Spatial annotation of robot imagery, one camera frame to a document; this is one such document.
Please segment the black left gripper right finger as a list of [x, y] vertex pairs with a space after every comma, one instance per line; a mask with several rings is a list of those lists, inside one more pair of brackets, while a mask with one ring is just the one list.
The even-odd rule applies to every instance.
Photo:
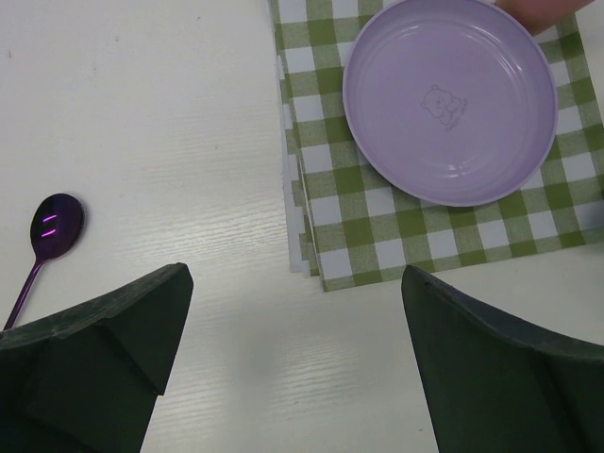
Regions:
[[441, 452], [600, 452], [603, 348], [407, 266], [401, 292]]

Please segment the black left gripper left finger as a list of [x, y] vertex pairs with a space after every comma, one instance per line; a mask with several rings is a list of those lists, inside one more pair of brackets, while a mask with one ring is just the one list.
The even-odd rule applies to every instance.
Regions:
[[174, 263], [1, 333], [4, 452], [138, 452], [193, 294]]

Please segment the green white checkered cloth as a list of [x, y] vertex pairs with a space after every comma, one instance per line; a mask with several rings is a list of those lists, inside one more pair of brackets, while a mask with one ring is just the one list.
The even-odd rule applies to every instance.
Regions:
[[537, 37], [561, 101], [551, 153], [519, 191], [463, 209], [402, 193], [352, 142], [344, 60], [383, 3], [273, 1], [269, 8], [293, 271], [337, 291], [396, 279], [408, 264], [444, 271], [602, 239], [603, 124], [575, 18]]

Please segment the purple plastic plate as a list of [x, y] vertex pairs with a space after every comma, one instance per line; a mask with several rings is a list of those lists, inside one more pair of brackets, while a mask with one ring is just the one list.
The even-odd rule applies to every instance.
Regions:
[[377, 13], [350, 49], [343, 101], [375, 170], [449, 207], [520, 189], [544, 163], [558, 121], [544, 52], [481, 1], [400, 1]]

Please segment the orange plastic cup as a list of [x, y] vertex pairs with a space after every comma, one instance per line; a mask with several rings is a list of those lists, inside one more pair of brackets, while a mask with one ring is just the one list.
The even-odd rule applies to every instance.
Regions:
[[594, 0], [496, 0], [531, 35], [538, 35], [594, 3]]

